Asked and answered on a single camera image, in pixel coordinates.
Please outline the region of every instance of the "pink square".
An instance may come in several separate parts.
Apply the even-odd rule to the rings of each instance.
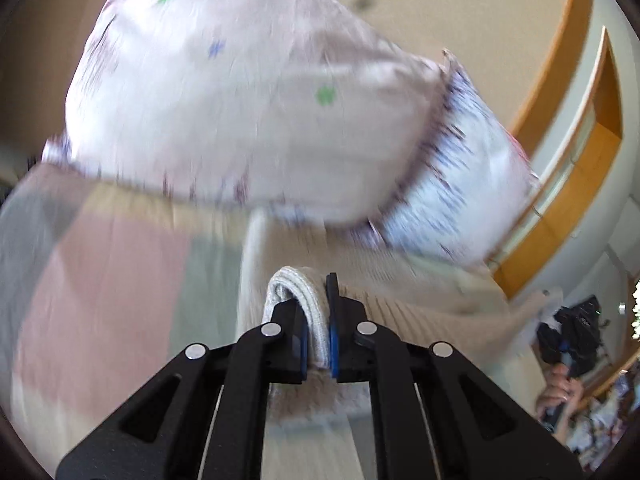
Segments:
[[[102,419],[165,363],[190,239],[81,214],[52,252],[14,372],[44,397]]]

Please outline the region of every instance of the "person's arm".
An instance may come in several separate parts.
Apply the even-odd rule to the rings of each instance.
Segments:
[[[564,410],[558,423],[554,437],[562,444],[566,443],[569,431],[569,419],[578,408],[582,398],[583,387],[578,379],[568,379],[569,368],[563,364],[557,364],[546,375],[546,388],[536,401],[536,415],[542,420],[547,408],[554,408],[563,402]]]

